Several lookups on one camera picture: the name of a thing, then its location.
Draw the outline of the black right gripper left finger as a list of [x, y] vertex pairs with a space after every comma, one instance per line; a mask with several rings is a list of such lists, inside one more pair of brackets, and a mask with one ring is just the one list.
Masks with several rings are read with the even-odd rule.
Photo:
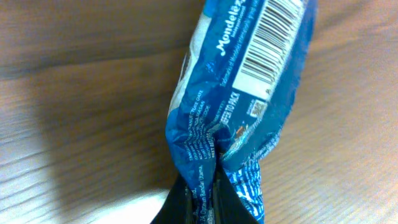
[[192, 193], [179, 174], [167, 198], [150, 224], [194, 224]]

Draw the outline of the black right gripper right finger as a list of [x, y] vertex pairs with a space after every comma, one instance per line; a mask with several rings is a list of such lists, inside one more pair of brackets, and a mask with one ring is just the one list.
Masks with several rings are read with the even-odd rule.
[[240, 201], [220, 165], [216, 166], [213, 181], [213, 209], [216, 224], [258, 224]]

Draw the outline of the blue snack wrapper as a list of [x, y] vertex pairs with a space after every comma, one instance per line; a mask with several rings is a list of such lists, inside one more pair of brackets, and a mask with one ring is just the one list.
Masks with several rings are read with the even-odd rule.
[[248, 217], [264, 222], [259, 162], [293, 107], [316, 0], [206, 0], [190, 40], [165, 137], [192, 197], [192, 222], [216, 223], [225, 176]]

